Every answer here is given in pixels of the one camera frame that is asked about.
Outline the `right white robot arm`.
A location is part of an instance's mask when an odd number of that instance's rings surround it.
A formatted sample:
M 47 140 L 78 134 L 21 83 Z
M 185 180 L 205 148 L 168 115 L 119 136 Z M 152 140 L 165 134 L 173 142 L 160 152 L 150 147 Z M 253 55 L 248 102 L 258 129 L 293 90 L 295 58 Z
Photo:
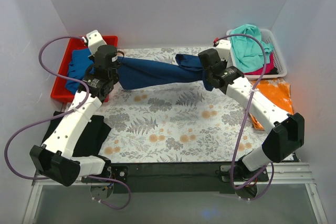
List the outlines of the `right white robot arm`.
M 301 114 L 289 114 L 253 88 L 236 67 L 227 67 L 217 50 L 207 49 L 198 55 L 206 80 L 216 89 L 237 101 L 254 116 L 268 134 L 261 147 L 240 158 L 234 171 L 242 180 L 251 180 L 263 166 L 280 163 L 304 144 L 305 121 Z

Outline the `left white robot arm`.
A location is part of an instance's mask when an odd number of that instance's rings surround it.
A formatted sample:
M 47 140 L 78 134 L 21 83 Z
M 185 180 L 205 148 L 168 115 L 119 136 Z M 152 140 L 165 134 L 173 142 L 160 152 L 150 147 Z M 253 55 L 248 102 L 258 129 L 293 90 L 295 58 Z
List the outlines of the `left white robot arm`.
M 33 146 L 30 157 L 40 174 L 64 185 L 79 177 L 94 175 L 100 182 L 111 178 L 110 161 L 99 155 L 74 157 L 75 146 L 93 114 L 119 81 L 118 50 L 113 45 L 99 46 L 78 87 L 78 91 L 54 132 L 41 146 Z

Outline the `dark blue t shirt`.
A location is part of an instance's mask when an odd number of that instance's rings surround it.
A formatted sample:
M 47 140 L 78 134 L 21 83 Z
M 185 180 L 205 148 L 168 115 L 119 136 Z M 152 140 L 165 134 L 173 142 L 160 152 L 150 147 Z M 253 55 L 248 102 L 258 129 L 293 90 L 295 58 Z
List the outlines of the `dark blue t shirt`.
M 119 83 L 125 90 L 141 89 L 171 83 L 202 81 L 207 91 L 213 86 L 205 78 L 205 70 L 197 56 L 177 54 L 176 65 L 136 58 L 119 57 Z

